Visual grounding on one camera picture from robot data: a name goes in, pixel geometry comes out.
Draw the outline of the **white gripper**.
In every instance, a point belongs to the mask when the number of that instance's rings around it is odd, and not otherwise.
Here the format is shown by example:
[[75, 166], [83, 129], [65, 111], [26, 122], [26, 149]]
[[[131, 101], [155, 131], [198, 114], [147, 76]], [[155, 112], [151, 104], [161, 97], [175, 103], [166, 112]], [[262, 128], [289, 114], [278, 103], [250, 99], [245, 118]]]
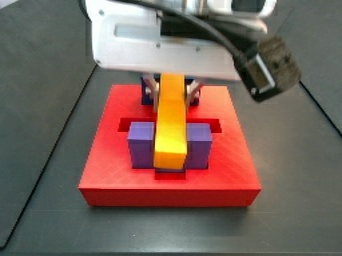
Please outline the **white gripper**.
[[[237, 80], [229, 51], [165, 7], [222, 26], [238, 47], [268, 34], [264, 19], [277, 0], [85, 0], [91, 20], [93, 54], [105, 69], [142, 73], [177, 73]], [[143, 104], [158, 111], [159, 82], [142, 77]], [[205, 82], [186, 80], [186, 106], [199, 104]]]

